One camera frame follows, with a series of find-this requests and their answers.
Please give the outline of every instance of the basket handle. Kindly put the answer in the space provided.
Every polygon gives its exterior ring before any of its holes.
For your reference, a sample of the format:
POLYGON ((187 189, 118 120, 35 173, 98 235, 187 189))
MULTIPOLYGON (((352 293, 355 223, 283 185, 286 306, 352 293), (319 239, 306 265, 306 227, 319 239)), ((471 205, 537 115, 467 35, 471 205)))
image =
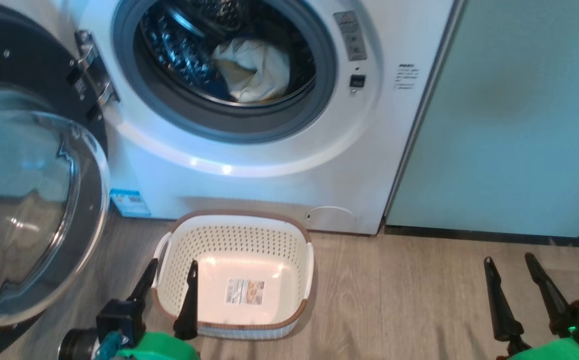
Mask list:
POLYGON ((159 240, 156 251, 154 251, 154 259, 158 260, 158 267, 156 268, 156 274, 154 276, 154 281, 152 281, 152 289, 156 289, 161 283, 161 271, 166 267, 166 262, 168 262, 169 249, 172 244, 171 240, 172 232, 166 233, 159 240))
POLYGON ((306 249, 306 260, 307 260, 307 284, 305 284, 305 296, 303 299, 310 298, 310 292, 312 291, 312 280, 314 278, 314 246, 312 243, 307 243, 306 249))

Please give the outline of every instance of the blue sticker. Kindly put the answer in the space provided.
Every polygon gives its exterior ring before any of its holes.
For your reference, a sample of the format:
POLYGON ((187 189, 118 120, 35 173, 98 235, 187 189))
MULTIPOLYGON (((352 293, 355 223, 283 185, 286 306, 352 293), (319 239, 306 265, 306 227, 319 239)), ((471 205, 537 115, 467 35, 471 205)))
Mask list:
POLYGON ((141 193, 134 190, 111 189, 111 201, 124 217, 150 217, 152 213, 141 193))

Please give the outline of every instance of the perforated basket side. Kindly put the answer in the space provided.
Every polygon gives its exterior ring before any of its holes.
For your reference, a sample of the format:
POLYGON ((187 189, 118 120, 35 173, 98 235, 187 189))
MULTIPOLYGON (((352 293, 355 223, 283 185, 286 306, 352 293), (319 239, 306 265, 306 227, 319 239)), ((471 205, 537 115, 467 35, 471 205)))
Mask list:
MULTIPOLYGON (((155 287, 155 294, 159 304, 170 316, 177 316, 182 306, 187 292, 184 279, 192 260, 209 251, 256 253, 287 260, 296 267, 299 275, 294 293, 296 303, 300 305, 296 310, 298 314, 294 313, 296 316, 288 319, 289 324, 296 322, 298 315, 303 312, 306 304, 304 297, 309 295, 308 287, 312 282, 313 253, 312 247, 308 246, 310 237, 307 231, 292 219, 244 211, 196 212, 174 224, 169 241, 171 246, 168 259, 161 269, 161 281, 155 287)), ((225 333, 279 330, 289 325, 283 321, 269 325, 199 323, 199 326, 207 328, 207 331, 225 333)))

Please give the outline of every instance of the white laundry basket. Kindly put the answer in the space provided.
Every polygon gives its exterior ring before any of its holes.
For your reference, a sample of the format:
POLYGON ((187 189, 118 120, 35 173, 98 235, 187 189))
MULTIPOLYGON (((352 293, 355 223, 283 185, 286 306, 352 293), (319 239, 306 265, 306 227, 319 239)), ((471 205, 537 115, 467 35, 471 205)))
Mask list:
POLYGON ((159 242, 153 293, 178 317, 187 273, 198 262, 198 333, 240 340, 287 335, 305 310, 314 272, 307 230, 282 216, 194 212, 159 242))

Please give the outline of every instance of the front-loading washing machine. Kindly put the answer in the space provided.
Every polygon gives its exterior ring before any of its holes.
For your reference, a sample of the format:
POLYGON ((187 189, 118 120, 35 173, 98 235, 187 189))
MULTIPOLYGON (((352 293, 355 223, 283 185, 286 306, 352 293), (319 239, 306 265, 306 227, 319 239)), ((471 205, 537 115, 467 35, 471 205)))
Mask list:
MULTIPOLYGON (((104 63, 94 86, 106 104, 111 200, 121 214, 178 219, 247 209, 363 234, 379 229, 455 7, 454 0, 0 3, 78 51, 85 68, 88 59, 104 63), (237 100, 215 56, 234 41, 280 50, 287 65, 280 93, 237 100)), ((246 75, 259 71, 238 64, 246 75)))

